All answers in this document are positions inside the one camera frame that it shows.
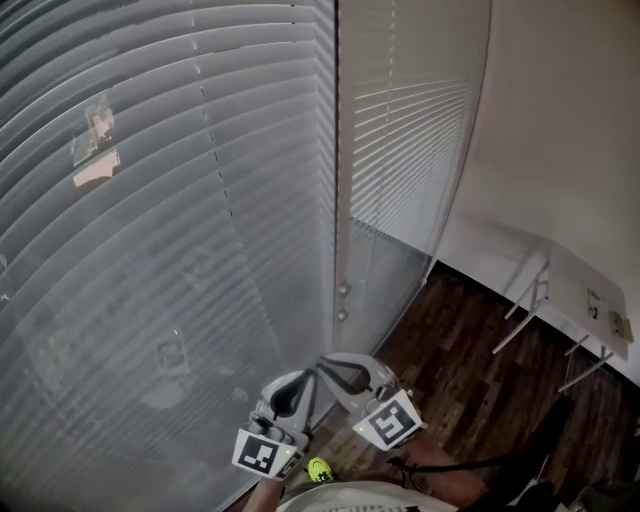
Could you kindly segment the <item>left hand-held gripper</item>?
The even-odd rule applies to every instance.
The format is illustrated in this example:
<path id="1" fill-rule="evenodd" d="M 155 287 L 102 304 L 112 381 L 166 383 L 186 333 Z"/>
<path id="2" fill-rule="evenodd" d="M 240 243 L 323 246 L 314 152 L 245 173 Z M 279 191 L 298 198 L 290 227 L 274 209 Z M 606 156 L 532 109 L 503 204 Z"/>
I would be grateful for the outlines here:
<path id="1" fill-rule="evenodd" d="M 294 371 L 265 386 L 260 400 L 268 413 L 252 412 L 248 426 L 238 430 L 232 464 L 262 478 L 287 478 L 307 452 L 316 393 L 313 370 Z"/>

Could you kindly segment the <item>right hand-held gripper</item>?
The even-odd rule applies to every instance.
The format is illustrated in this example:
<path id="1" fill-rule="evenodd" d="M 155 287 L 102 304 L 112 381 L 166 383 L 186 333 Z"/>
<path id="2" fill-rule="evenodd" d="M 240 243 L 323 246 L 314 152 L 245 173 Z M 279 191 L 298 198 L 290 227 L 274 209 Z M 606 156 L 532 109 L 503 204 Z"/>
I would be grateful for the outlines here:
<path id="1" fill-rule="evenodd" d="M 352 430 L 380 450 L 400 448 L 427 427 L 412 392 L 395 376 L 385 379 L 385 366 L 370 355 L 327 354 L 317 364 L 317 375 L 353 413 Z"/>

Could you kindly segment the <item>person's right forearm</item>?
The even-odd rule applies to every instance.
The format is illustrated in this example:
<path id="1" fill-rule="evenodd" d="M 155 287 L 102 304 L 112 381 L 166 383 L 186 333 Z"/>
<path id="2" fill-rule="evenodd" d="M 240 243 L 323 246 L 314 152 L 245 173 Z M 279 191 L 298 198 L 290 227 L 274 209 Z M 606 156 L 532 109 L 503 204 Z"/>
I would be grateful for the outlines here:
<path id="1" fill-rule="evenodd" d="M 410 467 L 456 464 L 425 431 L 406 445 L 405 455 L 404 463 Z M 467 470 L 427 473 L 426 481 L 435 498 L 458 508 L 468 506 L 488 490 L 479 477 Z"/>

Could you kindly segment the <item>person's left forearm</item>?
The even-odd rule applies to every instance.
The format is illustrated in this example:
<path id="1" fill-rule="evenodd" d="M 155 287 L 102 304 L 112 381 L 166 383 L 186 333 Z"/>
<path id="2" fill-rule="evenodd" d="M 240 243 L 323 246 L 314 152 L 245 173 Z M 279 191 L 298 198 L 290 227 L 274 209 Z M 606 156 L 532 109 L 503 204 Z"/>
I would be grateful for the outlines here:
<path id="1" fill-rule="evenodd" d="M 283 481 L 261 479 L 253 490 L 243 512 L 277 512 L 284 490 Z"/>

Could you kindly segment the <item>neon yellow shoe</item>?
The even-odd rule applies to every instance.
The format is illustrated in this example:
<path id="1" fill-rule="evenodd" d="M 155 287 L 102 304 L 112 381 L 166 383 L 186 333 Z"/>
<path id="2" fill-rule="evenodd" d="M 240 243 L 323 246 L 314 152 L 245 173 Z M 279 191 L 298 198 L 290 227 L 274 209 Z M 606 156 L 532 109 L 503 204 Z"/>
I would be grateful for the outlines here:
<path id="1" fill-rule="evenodd" d="M 312 483 L 324 484 L 336 480 L 330 464 L 320 457 L 314 457 L 309 460 L 306 473 Z"/>

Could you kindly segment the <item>white printed t-shirt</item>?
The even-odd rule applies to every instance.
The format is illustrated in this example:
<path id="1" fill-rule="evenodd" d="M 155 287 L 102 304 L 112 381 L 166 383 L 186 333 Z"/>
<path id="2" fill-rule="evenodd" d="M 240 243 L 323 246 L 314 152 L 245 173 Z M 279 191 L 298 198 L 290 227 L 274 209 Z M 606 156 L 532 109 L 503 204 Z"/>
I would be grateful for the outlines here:
<path id="1" fill-rule="evenodd" d="M 377 481 L 327 483 L 281 504 L 276 512 L 457 512 L 429 495 Z"/>

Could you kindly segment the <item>grey window mullion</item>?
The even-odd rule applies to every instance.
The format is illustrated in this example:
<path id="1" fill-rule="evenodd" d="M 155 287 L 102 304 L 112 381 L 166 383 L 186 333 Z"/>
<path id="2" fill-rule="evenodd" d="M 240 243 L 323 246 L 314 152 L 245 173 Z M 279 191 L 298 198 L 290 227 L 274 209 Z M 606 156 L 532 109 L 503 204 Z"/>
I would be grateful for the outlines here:
<path id="1" fill-rule="evenodd" d="M 349 249 L 351 236 L 351 205 L 355 144 L 355 39 L 354 6 L 351 0 L 334 0 L 334 61 L 335 61 L 335 223 L 334 223 L 334 314 L 333 335 L 328 351 L 345 352 L 344 328 L 349 318 L 340 322 L 337 312 L 347 308 L 348 295 L 338 287 L 350 284 Z"/>

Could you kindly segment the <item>white folding table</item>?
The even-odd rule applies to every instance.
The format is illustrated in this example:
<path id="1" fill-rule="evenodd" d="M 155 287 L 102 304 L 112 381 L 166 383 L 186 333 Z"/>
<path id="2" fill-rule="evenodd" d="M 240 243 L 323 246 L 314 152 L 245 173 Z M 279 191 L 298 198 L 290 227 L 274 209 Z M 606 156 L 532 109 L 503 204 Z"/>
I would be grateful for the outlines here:
<path id="1" fill-rule="evenodd" d="M 587 288 L 592 288 L 601 298 L 601 316 L 591 320 L 587 311 Z M 577 335 L 570 348 L 564 352 L 568 359 L 577 349 L 589 342 L 596 343 L 600 355 L 588 369 L 571 378 L 567 376 L 558 392 L 569 388 L 603 367 L 611 359 L 627 361 L 631 344 L 612 335 L 609 311 L 614 310 L 627 318 L 626 300 L 622 289 L 611 279 L 586 261 L 552 239 L 542 245 L 542 265 L 515 303 L 505 313 L 509 319 L 518 308 L 527 309 L 526 316 L 492 349 L 498 354 L 514 341 L 521 331 L 542 312 L 550 312 L 573 329 Z"/>

